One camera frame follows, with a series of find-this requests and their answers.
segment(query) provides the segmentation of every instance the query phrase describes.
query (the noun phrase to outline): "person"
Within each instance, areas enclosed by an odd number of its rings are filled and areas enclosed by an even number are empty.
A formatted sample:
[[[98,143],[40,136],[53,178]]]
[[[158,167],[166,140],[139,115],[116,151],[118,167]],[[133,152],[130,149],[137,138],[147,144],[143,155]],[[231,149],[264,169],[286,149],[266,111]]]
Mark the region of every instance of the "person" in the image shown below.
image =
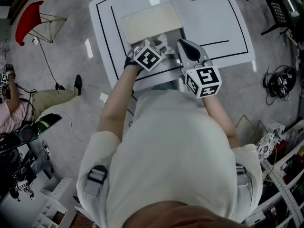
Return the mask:
[[[79,170],[81,205],[100,227],[244,227],[262,194],[255,145],[240,147],[216,96],[203,106],[177,90],[143,94],[123,136],[139,70],[127,63],[105,104]]]
[[[42,90],[31,94],[29,101],[19,98],[14,73],[8,75],[11,98],[0,104],[0,137],[18,130],[24,122],[35,122],[51,106],[70,101],[81,95],[82,79],[76,76],[71,90]]]

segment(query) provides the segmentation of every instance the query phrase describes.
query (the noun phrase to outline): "white table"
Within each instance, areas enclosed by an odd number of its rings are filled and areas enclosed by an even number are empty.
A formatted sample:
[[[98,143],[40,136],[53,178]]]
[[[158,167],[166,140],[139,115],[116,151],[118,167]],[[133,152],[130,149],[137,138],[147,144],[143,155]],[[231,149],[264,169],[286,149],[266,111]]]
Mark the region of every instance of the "white table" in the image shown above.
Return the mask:
[[[122,74],[126,53],[131,49],[121,18],[168,1],[94,0],[90,3],[97,43],[112,87]],[[255,65],[250,35],[235,0],[171,1],[183,24],[183,38],[203,46],[214,65],[221,68],[251,61]],[[134,90],[172,81],[180,75],[179,65],[167,61],[151,72],[142,71]]]

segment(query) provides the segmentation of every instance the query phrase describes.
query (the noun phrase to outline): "khaki pants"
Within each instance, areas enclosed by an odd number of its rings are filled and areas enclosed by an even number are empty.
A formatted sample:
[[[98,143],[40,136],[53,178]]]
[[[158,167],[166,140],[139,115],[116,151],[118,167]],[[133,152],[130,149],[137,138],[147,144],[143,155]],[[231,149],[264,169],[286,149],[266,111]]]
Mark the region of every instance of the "khaki pants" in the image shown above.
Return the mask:
[[[78,89],[72,90],[42,90],[33,94],[33,116],[32,122],[35,122],[42,112],[54,105],[59,105],[70,101],[78,95]]]

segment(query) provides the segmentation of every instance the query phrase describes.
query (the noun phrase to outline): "pink shirt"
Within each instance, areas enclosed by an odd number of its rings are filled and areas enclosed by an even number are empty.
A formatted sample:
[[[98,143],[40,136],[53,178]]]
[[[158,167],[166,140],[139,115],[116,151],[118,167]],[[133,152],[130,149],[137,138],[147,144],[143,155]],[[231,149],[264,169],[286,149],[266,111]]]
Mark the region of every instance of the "pink shirt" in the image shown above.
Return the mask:
[[[20,106],[13,114],[10,114],[10,110],[6,102],[0,104],[0,134],[12,133],[16,131],[22,124],[22,121],[27,113],[28,103],[20,101]],[[28,107],[28,115],[25,121],[29,121],[31,117],[32,106]]]

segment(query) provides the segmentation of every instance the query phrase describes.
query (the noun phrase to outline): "white shirt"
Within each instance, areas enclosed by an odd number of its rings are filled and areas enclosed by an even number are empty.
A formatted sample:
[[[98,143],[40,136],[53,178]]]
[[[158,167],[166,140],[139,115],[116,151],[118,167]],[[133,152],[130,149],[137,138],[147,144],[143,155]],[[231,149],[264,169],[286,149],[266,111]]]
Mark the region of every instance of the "white shirt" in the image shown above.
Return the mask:
[[[240,198],[236,163],[250,173],[252,197]],[[106,191],[89,198],[87,174],[98,164],[109,165]],[[122,143],[110,132],[93,134],[77,190],[101,227],[121,228],[139,209],[169,200],[242,222],[258,205],[262,172],[255,145],[232,150],[202,103],[179,91],[150,91],[139,98]]]

